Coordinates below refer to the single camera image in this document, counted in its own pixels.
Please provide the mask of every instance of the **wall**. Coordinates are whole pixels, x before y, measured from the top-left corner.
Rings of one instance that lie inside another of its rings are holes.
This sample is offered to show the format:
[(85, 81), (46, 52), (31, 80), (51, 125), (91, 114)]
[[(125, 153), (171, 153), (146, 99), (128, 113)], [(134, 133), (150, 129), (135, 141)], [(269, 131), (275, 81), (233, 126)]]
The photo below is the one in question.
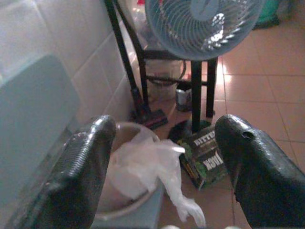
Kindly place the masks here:
[(305, 28), (305, 0), (294, 0), (293, 19)]
[(81, 123), (101, 114), (129, 119), (130, 87), (99, 0), (0, 0), (0, 47), (0, 86), (28, 60), (52, 53), (79, 94)]

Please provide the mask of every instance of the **white plastic bag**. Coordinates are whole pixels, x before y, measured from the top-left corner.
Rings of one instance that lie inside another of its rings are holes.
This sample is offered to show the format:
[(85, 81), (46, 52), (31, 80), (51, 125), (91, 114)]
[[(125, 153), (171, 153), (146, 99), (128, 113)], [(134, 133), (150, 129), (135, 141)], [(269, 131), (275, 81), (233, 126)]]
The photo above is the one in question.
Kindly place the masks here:
[(137, 135), (133, 141), (113, 152), (107, 176), (116, 189), (132, 199), (137, 199), (147, 190), (154, 191), (159, 178), (177, 207), (181, 221), (185, 222), (192, 215), (197, 226), (205, 227), (201, 208), (181, 191), (179, 155), (182, 153), (185, 149), (170, 140), (154, 142), (152, 138), (143, 140)]
[(138, 0), (118, 0), (128, 23), (137, 33), (143, 49), (164, 50), (159, 40), (152, 32), (145, 14), (145, 5)]

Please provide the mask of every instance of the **fan grille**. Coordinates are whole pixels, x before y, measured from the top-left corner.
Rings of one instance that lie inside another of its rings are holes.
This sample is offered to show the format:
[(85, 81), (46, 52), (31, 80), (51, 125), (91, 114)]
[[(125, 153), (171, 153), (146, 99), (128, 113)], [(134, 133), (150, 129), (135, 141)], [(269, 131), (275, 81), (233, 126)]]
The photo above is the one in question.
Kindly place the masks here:
[(222, 55), (239, 44), (254, 27), (264, 3), (218, 0), (216, 14), (200, 21), (192, 14), (192, 1), (146, 0), (145, 11), (155, 36), (167, 50), (198, 61)]

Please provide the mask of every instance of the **trash bin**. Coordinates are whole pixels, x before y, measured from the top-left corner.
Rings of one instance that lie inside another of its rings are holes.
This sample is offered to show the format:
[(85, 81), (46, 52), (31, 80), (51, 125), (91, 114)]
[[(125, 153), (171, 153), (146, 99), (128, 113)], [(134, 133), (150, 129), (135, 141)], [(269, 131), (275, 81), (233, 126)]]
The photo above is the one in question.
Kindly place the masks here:
[[(147, 137), (151, 136), (155, 142), (160, 140), (153, 131), (143, 125), (121, 122), (116, 125), (116, 137), (111, 152), (117, 150), (122, 144), (131, 141), (139, 132), (143, 132)], [(116, 190), (106, 176), (95, 217), (109, 220), (129, 214), (145, 203), (151, 195), (153, 195), (153, 192), (146, 192), (136, 200), (129, 199)]]

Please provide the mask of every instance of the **electric fan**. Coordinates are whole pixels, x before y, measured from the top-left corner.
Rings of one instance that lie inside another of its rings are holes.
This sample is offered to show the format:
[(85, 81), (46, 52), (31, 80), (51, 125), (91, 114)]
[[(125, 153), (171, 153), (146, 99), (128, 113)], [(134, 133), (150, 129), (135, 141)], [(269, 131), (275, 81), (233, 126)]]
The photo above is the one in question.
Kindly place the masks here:
[[(230, 51), (248, 35), (263, 4), (264, 0), (146, 0), (145, 12), (164, 48), (182, 59), (197, 61), (201, 67), (201, 61)], [(192, 94), (193, 107), (200, 107), (200, 82)], [(193, 132), (199, 126), (200, 112), (195, 117), (193, 113)], [(184, 131), (182, 137), (191, 133)]]

